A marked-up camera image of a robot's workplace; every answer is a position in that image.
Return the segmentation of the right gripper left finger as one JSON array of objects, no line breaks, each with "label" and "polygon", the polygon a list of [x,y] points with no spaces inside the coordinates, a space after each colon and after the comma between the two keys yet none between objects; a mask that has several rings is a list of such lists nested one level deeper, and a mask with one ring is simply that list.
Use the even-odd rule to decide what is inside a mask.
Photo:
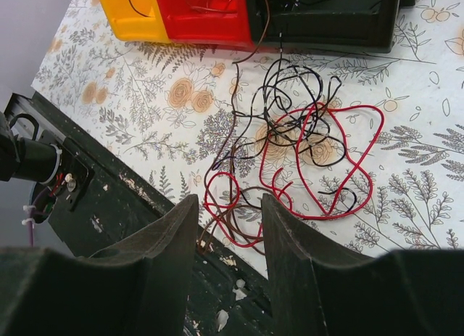
[{"label": "right gripper left finger", "polygon": [[199,200],[88,258],[33,247],[1,250],[3,335],[181,335]]}]

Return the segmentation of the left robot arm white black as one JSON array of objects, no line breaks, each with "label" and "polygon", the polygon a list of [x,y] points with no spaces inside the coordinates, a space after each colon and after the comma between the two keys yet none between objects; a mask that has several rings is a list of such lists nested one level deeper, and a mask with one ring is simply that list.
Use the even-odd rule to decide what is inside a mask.
[{"label": "left robot arm white black", "polygon": [[[12,127],[20,119],[30,121],[33,138],[14,136]],[[1,113],[1,180],[22,179],[49,184],[59,169],[62,150],[55,144],[36,140],[39,123],[30,114],[21,113],[10,121]]]}]

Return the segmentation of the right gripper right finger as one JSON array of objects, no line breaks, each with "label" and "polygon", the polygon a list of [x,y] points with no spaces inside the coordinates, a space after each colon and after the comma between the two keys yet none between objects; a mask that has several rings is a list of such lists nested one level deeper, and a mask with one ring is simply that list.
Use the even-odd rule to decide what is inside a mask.
[{"label": "right gripper right finger", "polygon": [[461,335],[462,250],[356,253],[262,199],[277,335]]}]

